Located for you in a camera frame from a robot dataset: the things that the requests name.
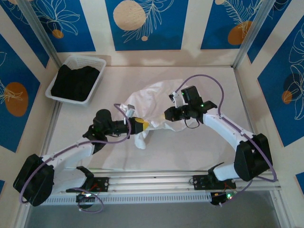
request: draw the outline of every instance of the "ventilation grille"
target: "ventilation grille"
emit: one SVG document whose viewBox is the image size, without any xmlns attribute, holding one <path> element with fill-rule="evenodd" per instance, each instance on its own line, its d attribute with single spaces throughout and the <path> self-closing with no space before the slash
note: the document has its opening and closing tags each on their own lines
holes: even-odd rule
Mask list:
<svg viewBox="0 0 304 228">
<path fill-rule="evenodd" d="M 104 204 L 211 202 L 210 193 L 102 195 Z M 85 204 L 98 203 L 95 198 Z M 75 205 L 76 195 L 50 196 L 42 205 Z"/>
</svg>

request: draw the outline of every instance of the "metal frame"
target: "metal frame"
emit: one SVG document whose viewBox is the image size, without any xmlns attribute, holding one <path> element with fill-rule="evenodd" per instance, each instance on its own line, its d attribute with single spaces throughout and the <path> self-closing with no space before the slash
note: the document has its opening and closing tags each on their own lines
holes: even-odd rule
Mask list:
<svg viewBox="0 0 304 228">
<path fill-rule="evenodd" d="M 31 28 L 35 32 L 39 41 L 45 48 L 46 52 L 53 59 L 55 65 L 59 68 L 62 63 L 56 53 L 56 50 L 39 22 L 35 12 L 26 0 L 16 0 L 21 12 L 29 22 Z M 239 53 L 233 63 L 233 68 L 237 69 L 242 59 L 250 48 L 254 38 L 260 30 L 268 12 L 271 10 L 275 0 L 263 2 L 259 12 L 256 15 L 253 26 L 249 29 L 243 44 L 239 49 Z M 251 124 L 250 115 L 247 112 L 246 101 L 243 99 L 243 88 L 240 86 L 238 74 L 236 74 L 237 83 L 239 86 L 242 101 L 245 107 L 248 122 Z M 45 137 L 41 155 L 47 154 L 49 144 L 56 126 L 56 122 L 60 113 L 61 103 L 55 102 L 50 125 Z M 138 171 L 138 172 L 118 172 L 107 171 L 102 169 L 90 169 L 97 177 L 110 177 L 108 192 L 100 193 L 100 196 L 107 203 L 146 203 L 146 202 L 180 202 L 180 201 L 208 201 L 210 192 L 212 191 L 195 191 L 193 185 L 189 183 L 193 175 L 206 174 L 206 171 Z M 264 177 L 271 178 L 271 172 L 263 173 Z M 237 190 L 243 189 L 247 182 L 236 180 Z M 294 222 L 287 204 L 282 197 L 281 186 L 279 182 L 270 183 L 260 179 L 254 179 L 252 185 L 248 189 L 252 190 L 267 190 L 270 192 L 279 222 L 284 228 L 294 227 Z M 45 203 L 53 205 L 74 204 L 75 193 L 62 193 L 52 195 Z M 23 228 L 26 223 L 30 205 L 22 204 L 19 206 L 17 219 L 14 227 Z"/>
<path fill-rule="evenodd" d="M 244 106 L 244 109 L 245 109 L 245 114 L 246 114 L 246 117 L 247 117 L 247 120 L 248 120 L 248 123 L 249 123 L 249 127 L 251 128 L 251 131 L 253 133 L 257 133 L 258 130 L 257 128 L 255 127 L 255 125 L 252 123 L 252 117 L 249 113 L 249 108 L 248 108 L 248 103 L 247 103 L 247 100 L 244 98 L 244 95 L 245 95 L 245 89 L 243 88 L 242 86 L 242 83 L 241 83 L 241 76 L 239 75 L 238 73 L 238 70 L 234 69 L 234 74 L 236 76 L 236 81 L 237 81 L 237 86 L 238 86 L 238 90 L 239 90 L 239 93 L 241 95 L 241 99 L 242 99 L 242 103 L 243 103 L 243 106 Z"/>
<path fill-rule="evenodd" d="M 263 1 L 261 8 L 256 14 L 256 17 L 254 18 L 252 25 L 250 26 L 242 44 L 239 48 L 239 51 L 237 53 L 237 56 L 235 60 L 232 63 L 232 67 L 236 70 L 238 66 L 241 64 L 242 60 L 246 56 L 249 48 L 251 47 L 253 41 L 255 40 L 259 30 L 261 29 L 265 19 L 268 16 L 268 13 L 272 9 L 274 3 L 276 0 L 266 0 Z"/>
</svg>

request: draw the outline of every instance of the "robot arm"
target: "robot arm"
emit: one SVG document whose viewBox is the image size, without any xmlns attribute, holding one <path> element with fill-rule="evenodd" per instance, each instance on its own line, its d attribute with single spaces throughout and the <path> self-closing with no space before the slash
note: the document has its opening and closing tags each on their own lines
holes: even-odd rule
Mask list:
<svg viewBox="0 0 304 228">
<path fill-rule="evenodd" d="M 209 169 L 209 180 L 213 182 L 241 178 L 250 181 L 269 169 L 266 161 L 247 137 L 252 139 L 263 151 L 272 164 L 267 138 L 263 134 L 254 135 L 238 126 L 225 115 L 220 114 L 217 106 L 211 101 L 203 102 L 195 86 L 181 91 L 186 105 L 170 107 L 165 111 L 169 121 L 197 119 L 221 135 L 236 152 L 233 164 L 218 164 Z"/>
<path fill-rule="evenodd" d="M 144 131 L 149 123 L 141 118 L 131 117 L 134 112 L 133 106 L 128 106 L 128 119 L 131 124 L 131 134 L 138 134 Z M 88 131 L 75 144 L 79 145 L 70 149 L 69 146 L 64 150 L 60 157 L 55 157 L 56 153 L 47 154 L 43 157 L 38 157 L 36 154 L 29 156 L 22 166 L 17 178 L 14 181 L 13 187 L 21 192 L 25 182 L 29 176 L 39 167 L 43 162 L 49 160 L 30 180 L 25 188 L 23 197 L 33 206 L 38 206 L 43 203 L 52 193 L 66 191 L 67 189 L 81 187 L 85 190 L 90 190 L 93 184 L 94 175 L 85 167 L 70 168 L 77 164 L 78 161 L 89 157 L 100 151 L 106 143 L 98 143 L 94 141 L 107 142 L 108 135 L 120 136 L 123 133 L 128 133 L 129 127 L 125 120 L 112 121 L 109 110 L 102 109 L 96 113 L 93 124 Z"/>
</svg>

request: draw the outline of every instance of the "vertical metal pole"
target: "vertical metal pole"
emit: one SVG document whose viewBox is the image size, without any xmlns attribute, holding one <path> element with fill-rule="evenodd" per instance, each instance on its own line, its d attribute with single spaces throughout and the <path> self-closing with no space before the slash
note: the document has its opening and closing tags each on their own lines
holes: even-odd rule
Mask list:
<svg viewBox="0 0 304 228">
<path fill-rule="evenodd" d="M 245 39 L 243 43 L 241 44 L 241 47 L 239 48 L 239 52 L 233 61 L 232 67 L 236 70 L 240 63 L 242 62 L 243 58 L 246 56 L 248 50 L 250 49 L 253 41 L 257 37 L 257 34 L 259 30 L 261 29 L 265 19 L 268 16 L 268 13 L 272 9 L 274 3 L 276 0 L 260 0 L 263 1 L 261 8 L 256 14 L 255 19 L 252 22 L 252 25 L 250 26 L 250 29 L 245 36 Z"/>
<path fill-rule="evenodd" d="M 16 0 L 16 2 L 48 56 L 54 61 L 56 67 L 60 68 L 62 63 L 57 55 L 54 45 L 35 14 L 31 3 L 27 0 Z"/>
<path fill-rule="evenodd" d="M 47 52 L 48 56 L 54 61 L 56 67 L 59 69 L 62 66 L 62 62 L 60 61 L 57 52 L 55 50 L 55 47 L 48 37 L 46 31 L 44 30 L 42 24 L 40 23 L 37 15 L 35 14 L 31 3 L 27 0 L 16 0 L 21 12 L 23 13 L 24 17 L 28 21 L 30 27 L 34 31 L 35 35 L 37 36 L 38 40 L 40 41 L 41 45 Z M 54 132 L 54 128 L 56 126 L 56 122 L 58 119 L 58 115 L 61 108 L 61 103 L 56 101 L 54 103 L 54 109 L 52 113 L 52 117 L 50 120 L 50 124 L 47 130 L 47 135 L 45 137 L 45 140 L 43 142 L 43 146 L 41 149 L 41 155 L 45 155 L 48 152 L 49 144 Z"/>
</svg>

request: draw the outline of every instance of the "white cloth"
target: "white cloth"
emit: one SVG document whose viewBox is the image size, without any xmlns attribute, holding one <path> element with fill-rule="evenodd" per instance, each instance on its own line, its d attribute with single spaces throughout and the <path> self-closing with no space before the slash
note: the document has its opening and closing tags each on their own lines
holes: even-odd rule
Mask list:
<svg viewBox="0 0 304 228">
<path fill-rule="evenodd" d="M 169 95 L 175 91 L 183 81 L 182 79 L 167 80 L 149 85 L 140 91 L 132 93 L 131 96 L 120 105 L 120 108 L 124 111 L 127 110 L 127 105 L 133 105 L 135 107 L 134 116 L 140 117 L 150 124 L 146 131 L 135 135 L 135 146 L 137 148 L 146 148 L 144 139 L 150 130 L 170 129 L 178 132 L 187 127 L 184 120 L 171 122 L 164 118 L 164 111 L 174 106 Z M 190 119 L 187 121 L 187 124 L 190 125 L 193 122 L 195 122 L 195 120 Z"/>
</svg>

